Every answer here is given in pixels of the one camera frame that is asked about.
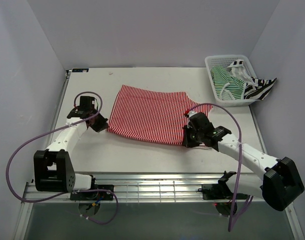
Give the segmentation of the red white striped tank top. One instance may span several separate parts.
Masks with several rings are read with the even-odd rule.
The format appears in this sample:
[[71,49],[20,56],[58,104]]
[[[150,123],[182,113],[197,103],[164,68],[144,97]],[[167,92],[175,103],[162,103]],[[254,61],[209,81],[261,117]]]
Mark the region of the red white striped tank top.
[[200,105],[186,92],[158,92],[123,85],[108,121],[109,133],[132,140],[180,146],[187,125],[186,112],[194,109],[206,115],[212,105]]

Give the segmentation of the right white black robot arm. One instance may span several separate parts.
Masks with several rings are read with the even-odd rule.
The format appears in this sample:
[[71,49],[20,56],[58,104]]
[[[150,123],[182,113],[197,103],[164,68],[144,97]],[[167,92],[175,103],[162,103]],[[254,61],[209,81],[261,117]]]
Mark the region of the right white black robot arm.
[[304,184],[292,159],[279,159],[239,142],[229,129],[214,127],[202,112],[190,111],[185,117],[188,121],[183,127],[184,147],[205,145],[233,158],[255,174],[251,177],[238,175],[235,171],[224,172],[217,183],[202,187],[201,192],[207,199],[229,199],[238,193],[261,198],[281,212],[304,192]]

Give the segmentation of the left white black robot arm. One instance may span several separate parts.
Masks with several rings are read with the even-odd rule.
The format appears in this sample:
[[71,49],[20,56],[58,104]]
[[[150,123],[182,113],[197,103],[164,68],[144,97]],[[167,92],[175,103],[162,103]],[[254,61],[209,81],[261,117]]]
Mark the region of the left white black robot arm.
[[93,200],[99,188],[91,175],[75,173],[70,153],[89,128],[96,133],[106,130],[108,119],[100,114],[102,104],[93,96],[81,96],[79,104],[73,105],[57,138],[33,156],[35,187],[41,192],[81,191],[86,199]]

